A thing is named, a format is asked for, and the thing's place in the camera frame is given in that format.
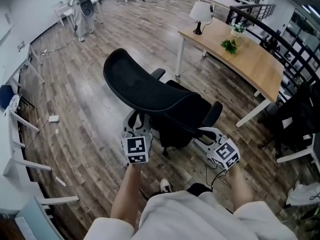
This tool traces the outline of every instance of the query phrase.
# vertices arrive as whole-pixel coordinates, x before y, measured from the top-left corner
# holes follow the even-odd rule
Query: black lamp base
[[[193,31],[193,33],[195,33],[196,35],[201,35],[202,32],[201,32],[200,26],[201,26],[201,22],[198,22],[198,26],[196,26],[196,29]]]

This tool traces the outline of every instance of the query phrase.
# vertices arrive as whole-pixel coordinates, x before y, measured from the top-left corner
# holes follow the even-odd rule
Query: blue chair
[[[12,89],[10,84],[4,84],[0,87],[0,107],[3,108],[4,110],[7,109],[7,107],[10,104],[11,99],[13,96],[15,96],[15,92]],[[35,107],[32,105],[28,100],[26,100],[22,95],[20,95],[20,101],[25,103],[27,106],[30,105],[33,108]]]

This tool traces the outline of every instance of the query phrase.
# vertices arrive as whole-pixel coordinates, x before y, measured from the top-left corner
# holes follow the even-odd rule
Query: white lamp shade
[[[210,4],[200,1],[195,2],[189,16],[198,22],[209,22],[211,20]]]

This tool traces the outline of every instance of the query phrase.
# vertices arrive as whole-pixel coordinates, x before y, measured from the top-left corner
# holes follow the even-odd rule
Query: green plant
[[[233,39],[232,41],[226,39],[221,43],[221,46],[225,48],[225,50],[231,54],[235,54],[237,51],[236,41]]]
[[[231,25],[232,29],[236,32],[239,32],[239,33],[243,33],[246,28],[244,26],[242,26],[242,24],[232,24]]]

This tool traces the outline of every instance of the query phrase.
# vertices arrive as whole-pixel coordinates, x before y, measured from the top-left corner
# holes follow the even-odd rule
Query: table lamp
[[[190,12],[190,17],[198,22],[198,26],[193,31],[196,35],[201,35],[202,31],[200,29],[201,22],[209,22],[211,20],[211,9],[210,4],[207,2],[197,1]]]

